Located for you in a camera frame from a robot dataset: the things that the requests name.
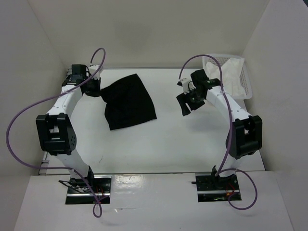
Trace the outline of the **black skirt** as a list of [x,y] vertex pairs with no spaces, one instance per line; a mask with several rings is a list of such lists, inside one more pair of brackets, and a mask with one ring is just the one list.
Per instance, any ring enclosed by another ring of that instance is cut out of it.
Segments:
[[154,103],[137,74],[123,77],[101,89],[110,130],[128,128],[157,119]]

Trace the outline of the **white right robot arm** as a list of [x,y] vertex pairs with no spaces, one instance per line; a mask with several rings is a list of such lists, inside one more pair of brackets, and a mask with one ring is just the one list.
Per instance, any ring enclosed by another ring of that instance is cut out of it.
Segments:
[[211,185],[219,190],[231,182],[242,158],[261,149],[263,128],[260,116],[252,116],[243,109],[225,91],[221,81],[221,78],[210,79],[203,69],[194,71],[190,78],[177,82],[183,92],[176,97],[183,116],[209,102],[229,124],[226,153],[221,163],[215,165],[211,172]]

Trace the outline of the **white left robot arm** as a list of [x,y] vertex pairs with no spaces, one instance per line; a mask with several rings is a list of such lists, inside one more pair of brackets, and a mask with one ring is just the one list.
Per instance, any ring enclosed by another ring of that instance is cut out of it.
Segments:
[[69,169],[74,188],[79,186],[87,193],[94,190],[96,180],[91,167],[76,149],[77,135],[70,118],[83,95],[100,96],[102,70],[98,65],[72,65],[62,83],[61,96],[46,114],[36,118],[42,150],[55,156]]

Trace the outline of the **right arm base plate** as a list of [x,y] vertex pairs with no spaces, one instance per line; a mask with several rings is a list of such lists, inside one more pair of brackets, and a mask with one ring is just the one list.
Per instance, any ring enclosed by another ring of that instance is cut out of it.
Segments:
[[214,173],[196,174],[191,182],[196,186],[198,202],[241,201],[240,188],[235,174],[227,177],[215,177]]

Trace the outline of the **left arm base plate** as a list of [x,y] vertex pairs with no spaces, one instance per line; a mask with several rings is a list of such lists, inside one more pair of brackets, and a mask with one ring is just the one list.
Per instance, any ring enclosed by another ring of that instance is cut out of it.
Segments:
[[[67,188],[66,205],[94,204],[96,200],[82,179],[58,180]],[[111,175],[94,175],[92,190],[100,204],[110,204]]]

